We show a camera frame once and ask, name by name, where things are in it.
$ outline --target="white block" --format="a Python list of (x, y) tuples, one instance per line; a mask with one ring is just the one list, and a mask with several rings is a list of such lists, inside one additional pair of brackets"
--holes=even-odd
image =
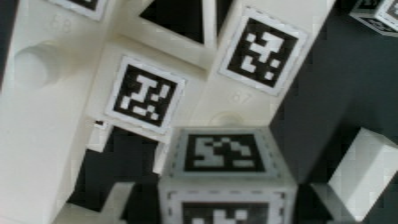
[(361, 129), (329, 185), (358, 221), (363, 221), (398, 171), (398, 146)]
[(271, 131), (182, 128), (159, 189), (164, 224), (290, 224), (297, 184)]

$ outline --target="dark background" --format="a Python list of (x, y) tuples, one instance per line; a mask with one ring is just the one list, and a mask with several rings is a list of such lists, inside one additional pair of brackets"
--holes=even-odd
[[(0, 71), (6, 65), (17, 2), (0, 0)], [(306, 184), (328, 182), (360, 128), (368, 128), (398, 142), (398, 38), (384, 37), (349, 16), (354, 3), (354, 0), (336, 2), (273, 122), (278, 144), (301, 183), (297, 223), (303, 224), (310, 222), (301, 220), (315, 221), (328, 217)], [(130, 141), (146, 145), (143, 150), (155, 150), (157, 144), (121, 130), (111, 139), (111, 151), (129, 147), (129, 144), (116, 144), (118, 139), (134, 139)], [(130, 175), (132, 179), (146, 179), (145, 184), (155, 184), (157, 177), (148, 174), (153, 153), (137, 152), (137, 155), (148, 157), (145, 160), (141, 156), (132, 159), (132, 163), (141, 166), (141, 173)], [(367, 223), (398, 223), (397, 208), (398, 178)]]

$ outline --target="black and white square pattern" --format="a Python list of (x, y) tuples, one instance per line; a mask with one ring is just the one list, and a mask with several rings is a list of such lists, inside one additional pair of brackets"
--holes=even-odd
[(184, 224), (267, 224), (269, 203), (184, 203)]
[(185, 171), (265, 172), (255, 135), (191, 135)]
[(50, 0), (50, 2), (95, 20), (102, 19), (107, 1), (109, 0)]
[(381, 32), (398, 34), (393, 28), (377, 19), (361, 17), (361, 20)]
[(221, 74), (278, 95), (306, 39), (306, 33), (292, 25), (248, 8)]
[(125, 57), (107, 114), (164, 134), (184, 87), (185, 80), (178, 76)]
[(278, 176), (271, 149), (258, 129), (184, 129), (177, 175)]
[(393, 1), (393, 4), (390, 6), (390, 10), (388, 10), (388, 14), (398, 22), (398, 0)]
[(246, 187), (173, 190), (162, 206), (164, 222), (184, 224), (283, 224), (287, 194)]
[(358, 8), (360, 9), (377, 9), (379, 3), (381, 3), (381, 0), (363, 0)]

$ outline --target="white box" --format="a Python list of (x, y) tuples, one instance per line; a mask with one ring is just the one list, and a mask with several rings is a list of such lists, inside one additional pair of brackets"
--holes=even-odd
[(398, 171), (398, 146), (376, 132), (361, 129), (329, 180), (349, 212), (361, 222)]

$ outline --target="white structure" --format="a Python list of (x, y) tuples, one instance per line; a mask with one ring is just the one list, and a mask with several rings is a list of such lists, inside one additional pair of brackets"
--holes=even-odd
[(383, 35), (398, 37), (398, 0), (360, 0), (351, 16)]
[[(75, 188), (86, 147), (102, 152), (113, 126), (168, 144), (177, 126), (267, 126), (273, 121), (335, 1), (235, 1), (217, 37), (216, 1), (203, 0), (203, 45), (139, 17), (150, 3), (152, 0), (20, 0), (0, 93), (0, 220), (13, 223), (50, 224), (56, 220)], [(274, 60), (273, 53), (281, 53), (276, 46), (257, 48), (271, 53), (262, 60), (242, 61), (248, 72), (255, 71), (253, 66), (265, 69), (255, 71), (269, 80), (260, 87), (265, 83), (273, 86), (271, 81), (283, 74), (274, 95), (257, 85), (242, 84), (253, 79), (251, 74), (242, 75), (241, 82), (221, 71), (232, 40), (241, 35), (237, 27), (248, 18), (280, 30), (283, 42), (292, 41), (283, 33), (301, 39), (297, 50), (281, 59), (287, 67)], [(274, 42), (267, 31), (257, 35)], [(132, 63), (123, 64), (125, 57)], [(273, 75), (265, 72), (267, 63)], [(136, 78), (137, 71), (146, 73), (150, 81), (141, 83), (148, 90), (120, 85), (123, 78)], [(121, 99), (130, 97), (130, 101), (118, 104), (113, 93)], [(173, 107), (153, 104), (161, 100), (171, 100)], [(120, 115), (141, 116), (152, 125), (114, 116), (113, 110)], [(159, 111), (166, 111), (166, 126), (157, 129)]]
[(347, 210), (363, 221), (398, 171), (398, 146), (376, 132), (361, 129), (338, 170), (331, 188)]
[(292, 223), (297, 184), (271, 130), (180, 129), (159, 190), (164, 224)]

